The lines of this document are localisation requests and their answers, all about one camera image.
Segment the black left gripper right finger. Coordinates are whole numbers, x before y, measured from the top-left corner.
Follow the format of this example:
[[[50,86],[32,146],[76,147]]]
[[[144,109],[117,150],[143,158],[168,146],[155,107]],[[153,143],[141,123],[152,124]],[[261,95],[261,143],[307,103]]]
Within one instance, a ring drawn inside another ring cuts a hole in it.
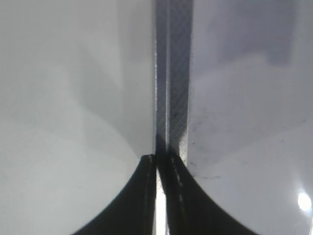
[[[158,170],[172,235],[251,235],[253,231],[219,207],[197,184],[182,159],[158,138]]]

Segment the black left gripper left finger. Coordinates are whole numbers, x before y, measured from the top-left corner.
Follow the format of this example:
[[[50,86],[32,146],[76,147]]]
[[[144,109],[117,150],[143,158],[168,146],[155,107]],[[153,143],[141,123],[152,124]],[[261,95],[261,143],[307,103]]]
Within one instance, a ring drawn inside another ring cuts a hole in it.
[[[151,235],[156,200],[156,158],[144,155],[115,199],[76,235]]]

